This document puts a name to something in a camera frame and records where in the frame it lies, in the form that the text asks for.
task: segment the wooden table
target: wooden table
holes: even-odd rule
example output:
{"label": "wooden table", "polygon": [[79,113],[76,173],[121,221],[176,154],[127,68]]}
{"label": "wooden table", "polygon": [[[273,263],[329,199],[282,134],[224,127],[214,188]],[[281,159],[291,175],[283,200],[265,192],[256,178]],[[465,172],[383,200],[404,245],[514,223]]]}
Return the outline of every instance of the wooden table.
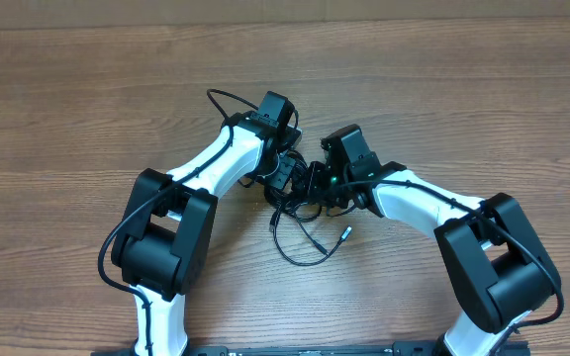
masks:
{"label": "wooden table", "polygon": [[[133,341],[133,297],[102,283],[98,249],[140,171],[179,166],[217,135],[211,87],[288,96],[308,160],[357,123],[384,162],[461,194],[516,197],[567,302],[519,338],[570,355],[570,19],[0,32],[0,355]],[[187,298],[194,344],[390,344],[434,339],[458,315],[436,244],[406,225],[319,219],[327,246],[348,223],[354,234],[299,268],[276,252],[271,214],[257,187],[220,201]],[[280,230],[288,252],[318,257],[293,222]]]}

